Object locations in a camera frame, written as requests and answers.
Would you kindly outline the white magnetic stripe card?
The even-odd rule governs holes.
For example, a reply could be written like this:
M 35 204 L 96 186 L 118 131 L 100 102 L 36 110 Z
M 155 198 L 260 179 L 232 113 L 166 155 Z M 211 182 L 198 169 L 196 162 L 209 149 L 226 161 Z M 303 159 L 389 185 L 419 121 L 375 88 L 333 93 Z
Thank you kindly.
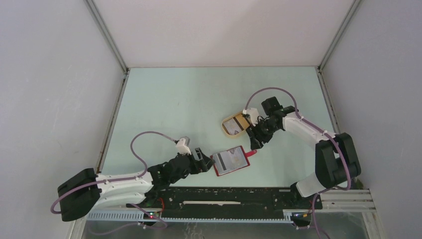
M 226 162 L 227 156 L 228 155 L 226 151 L 218 152 L 212 155 L 217 175 L 223 175 L 228 172 L 229 165 Z

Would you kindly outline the red card holder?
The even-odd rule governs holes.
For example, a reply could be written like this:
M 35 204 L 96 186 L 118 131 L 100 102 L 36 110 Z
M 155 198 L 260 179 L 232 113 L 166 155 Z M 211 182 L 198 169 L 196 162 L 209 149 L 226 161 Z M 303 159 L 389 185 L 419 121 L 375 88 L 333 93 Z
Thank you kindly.
M 214 153 L 211 159 L 214 161 L 213 167 L 217 177 L 249 167 L 248 158 L 256 153 L 256 149 L 246 152 L 242 146 Z

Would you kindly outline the white VIP card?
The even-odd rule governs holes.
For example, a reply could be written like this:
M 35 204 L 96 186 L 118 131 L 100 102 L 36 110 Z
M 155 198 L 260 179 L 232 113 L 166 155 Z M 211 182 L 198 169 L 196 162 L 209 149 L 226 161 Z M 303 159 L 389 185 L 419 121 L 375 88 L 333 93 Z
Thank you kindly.
M 228 165 L 230 170 L 237 170 L 249 166 L 241 146 L 228 150 Z

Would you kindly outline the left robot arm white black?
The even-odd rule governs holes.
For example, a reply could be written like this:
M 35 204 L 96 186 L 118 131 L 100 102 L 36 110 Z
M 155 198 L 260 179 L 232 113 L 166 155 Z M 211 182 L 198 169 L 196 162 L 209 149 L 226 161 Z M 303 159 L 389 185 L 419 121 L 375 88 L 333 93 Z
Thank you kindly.
M 87 168 L 58 187 L 58 214 L 62 221 L 70 222 L 98 208 L 126 204 L 149 208 L 156 204 L 159 191 L 189 175 L 208 172 L 213 165 L 214 161 L 196 148 L 191 154 L 178 153 L 168 162 L 150 166 L 146 173 L 102 175 Z

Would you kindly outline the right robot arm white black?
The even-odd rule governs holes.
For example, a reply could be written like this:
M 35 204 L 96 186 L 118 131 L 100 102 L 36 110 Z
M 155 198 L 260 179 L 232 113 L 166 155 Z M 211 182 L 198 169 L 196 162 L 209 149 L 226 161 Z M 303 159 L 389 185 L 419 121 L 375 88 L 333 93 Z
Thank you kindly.
M 310 196 L 348 183 L 361 174 L 361 166 L 352 137 L 335 134 L 306 122 L 294 106 L 283 107 L 276 97 L 264 100 L 262 117 L 256 108 L 247 108 L 242 116 L 250 122 L 246 132 L 251 150 L 261 149 L 275 132 L 282 130 L 296 135 L 315 152 L 315 170 L 305 179 L 290 186 L 289 200 L 295 208 L 304 207 Z

